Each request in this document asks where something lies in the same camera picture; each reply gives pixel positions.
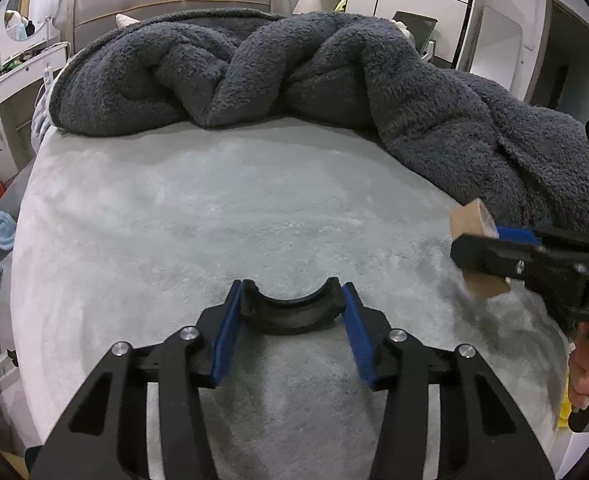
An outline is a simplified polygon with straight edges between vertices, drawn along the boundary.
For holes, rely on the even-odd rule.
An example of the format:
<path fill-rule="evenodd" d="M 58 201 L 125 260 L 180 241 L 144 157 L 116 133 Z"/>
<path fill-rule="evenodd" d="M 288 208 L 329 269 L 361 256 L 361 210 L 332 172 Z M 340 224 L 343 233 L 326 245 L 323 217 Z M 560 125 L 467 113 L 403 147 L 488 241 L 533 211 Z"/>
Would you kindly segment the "person's right hand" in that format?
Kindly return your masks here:
<path fill-rule="evenodd" d="M 574 408 L 585 410 L 589 406 L 589 322 L 578 324 L 568 366 L 569 401 Z"/>

